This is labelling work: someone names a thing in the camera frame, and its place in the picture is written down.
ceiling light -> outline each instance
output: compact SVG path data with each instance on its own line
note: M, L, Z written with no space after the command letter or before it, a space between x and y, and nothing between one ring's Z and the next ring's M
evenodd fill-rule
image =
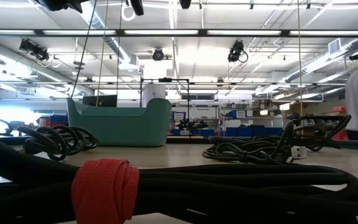
M126 35L197 35L198 30L125 30Z
M16 9L23 9L29 7L40 7L38 4L0 4L1 8L16 8Z
M88 35L87 30L43 30L45 35ZM115 30L89 30L89 35L115 35Z
M336 79L336 78L338 78L338 77L341 77L342 75L343 75L343 74L330 75L330 76L328 76L328 77L326 77L326 78L324 78L324 79L318 81L318 83L328 82L328 81L334 80L334 79Z
M263 111L260 111L260 115L268 115L268 111L267 110L263 110Z
M34 30L0 30L0 35L35 35Z
M9 86L9 85L5 85L5 84L0 84L0 88L4 89L4 90L9 90L9 91L16 91L15 88Z
M301 35L358 35L358 30L301 30ZM290 35L299 35L299 32L297 30L290 31Z
M333 90L329 90L329 91L325 92L324 94L335 93L336 91L343 90L343 89L344 89L344 87L336 88L336 89L333 89Z
M208 30L208 35L280 35L280 30Z
M308 98L312 98L312 97L315 97L315 96L318 96L318 95L319 95L319 93L304 94L304 95L302 95L302 99L308 99Z
M280 105L280 110L281 111L289 110L290 109L290 104L291 103L286 103L284 105Z
M319 83L318 86L345 86L346 83Z

cable connector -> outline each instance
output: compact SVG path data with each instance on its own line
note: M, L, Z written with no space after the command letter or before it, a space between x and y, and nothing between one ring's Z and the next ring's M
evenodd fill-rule
M294 159L307 159L308 153L306 147L304 146L295 146L291 148L291 156Z
M288 159L287 159L287 161L285 161L285 163L293 163L293 157L289 157Z

computer monitor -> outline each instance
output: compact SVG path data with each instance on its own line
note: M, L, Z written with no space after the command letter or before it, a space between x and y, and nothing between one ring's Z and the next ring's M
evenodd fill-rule
M82 103L84 105L96 106L97 96L84 96ZM117 107L117 95L103 95L99 96L98 106Z

power plug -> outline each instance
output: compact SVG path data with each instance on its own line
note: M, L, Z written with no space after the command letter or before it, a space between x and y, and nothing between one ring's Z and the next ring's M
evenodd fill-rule
M295 146L291 148L291 155L294 159L307 159L308 153L306 147L304 146Z

coiled cable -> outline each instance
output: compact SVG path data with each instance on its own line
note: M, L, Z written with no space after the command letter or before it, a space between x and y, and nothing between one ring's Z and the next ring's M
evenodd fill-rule
M39 127L33 130L19 126L17 130L32 136L24 142L26 154L46 152L48 157L55 161L62 161L66 156L94 149L99 145L99 141L83 128L58 125L53 128Z
M327 136L324 136L324 130L315 127L312 128L318 130L319 135L298 134L298 132L310 127L294 129L293 121L289 121L281 136L254 137L251 140L211 137L209 140L214 145L206 149L202 156L224 162L284 164L291 157L291 147L293 146L304 146L314 152L323 147L340 149L340 145L331 138L345 128L350 120L350 115L343 117Z
M20 154L0 142L0 176L12 181L0 184L0 223L75 220L71 186L79 168ZM45 215L51 207L53 215ZM304 165L141 169L133 215L150 213L189 223L355 224L358 178Z

